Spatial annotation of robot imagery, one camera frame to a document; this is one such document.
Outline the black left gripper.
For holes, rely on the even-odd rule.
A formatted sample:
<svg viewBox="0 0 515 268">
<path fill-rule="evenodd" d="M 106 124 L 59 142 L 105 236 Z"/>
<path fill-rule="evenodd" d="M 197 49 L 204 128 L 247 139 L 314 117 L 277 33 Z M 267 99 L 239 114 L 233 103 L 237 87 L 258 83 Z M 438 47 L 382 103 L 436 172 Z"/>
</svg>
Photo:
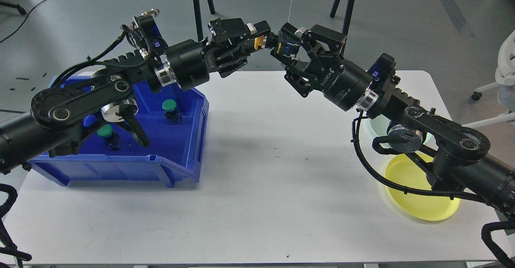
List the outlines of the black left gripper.
<svg viewBox="0 0 515 268">
<path fill-rule="evenodd" d="M 252 24 L 241 18 L 214 19 L 208 29 L 210 41 L 188 39 L 165 50 L 169 69 L 184 91 L 208 82 L 212 72 L 228 77 L 247 63 L 251 47 L 256 47 L 255 40 L 262 41 L 271 33 L 267 21 Z"/>
</svg>

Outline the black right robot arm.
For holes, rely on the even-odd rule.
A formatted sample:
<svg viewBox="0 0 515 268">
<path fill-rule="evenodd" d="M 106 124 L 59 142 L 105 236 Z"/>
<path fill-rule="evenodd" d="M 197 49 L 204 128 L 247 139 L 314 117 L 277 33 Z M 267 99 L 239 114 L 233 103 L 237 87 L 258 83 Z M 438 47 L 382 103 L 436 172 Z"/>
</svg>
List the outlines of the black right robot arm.
<svg viewBox="0 0 515 268">
<path fill-rule="evenodd" d="M 507 217 L 514 227 L 514 168 L 488 154 L 490 142 L 476 129 L 464 127 L 424 109 L 417 99 L 397 87 L 394 58 L 383 53 L 364 70 L 346 59 L 346 37 L 315 25 L 296 28 L 285 23 L 272 55 L 285 65 L 285 79 L 303 97 L 313 90 L 338 108 L 357 108 L 352 141 L 359 160 L 382 184 L 406 194 L 460 198 L 482 202 Z M 406 155 L 426 174 L 430 191 L 403 187 L 379 175 L 364 158 L 359 126 L 364 118 L 384 116 L 390 121 L 386 136 L 373 139 L 383 155 Z"/>
</svg>

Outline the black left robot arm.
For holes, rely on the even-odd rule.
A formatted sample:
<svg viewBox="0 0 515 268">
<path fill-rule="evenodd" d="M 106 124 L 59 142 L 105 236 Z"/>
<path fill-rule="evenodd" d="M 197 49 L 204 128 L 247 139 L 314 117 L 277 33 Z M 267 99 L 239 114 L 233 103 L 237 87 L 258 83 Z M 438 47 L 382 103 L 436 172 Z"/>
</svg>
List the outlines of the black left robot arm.
<svg viewBox="0 0 515 268">
<path fill-rule="evenodd" d="M 115 123 L 143 147 L 150 140 L 136 119 L 133 86 L 145 81 L 153 92 L 176 83 L 187 91 L 217 72 L 226 77 L 243 67 L 252 52 L 271 48 L 268 22 L 242 19 L 209 22 L 211 41 L 188 39 L 168 46 L 151 9 L 122 25 L 121 35 L 100 55 L 59 75 L 31 100 L 31 110 L 1 123 L 1 173 L 48 153 L 76 155 L 83 142 L 108 122 Z"/>
</svg>

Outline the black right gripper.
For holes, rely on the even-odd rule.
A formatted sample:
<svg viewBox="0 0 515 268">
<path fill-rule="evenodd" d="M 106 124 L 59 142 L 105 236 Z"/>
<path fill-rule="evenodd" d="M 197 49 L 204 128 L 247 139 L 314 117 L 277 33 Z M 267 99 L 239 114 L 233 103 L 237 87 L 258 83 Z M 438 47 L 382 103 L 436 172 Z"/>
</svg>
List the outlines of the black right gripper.
<svg viewBox="0 0 515 268">
<path fill-rule="evenodd" d="M 285 79 L 304 98 L 313 90 L 338 108 L 348 111 L 363 97 L 372 75 L 344 59 L 346 35 L 321 25 L 296 28 L 285 23 L 278 33 L 278 60 L 285 65 Z M 303 48 L 308 62 L 297 55 Z"/>
</svg>

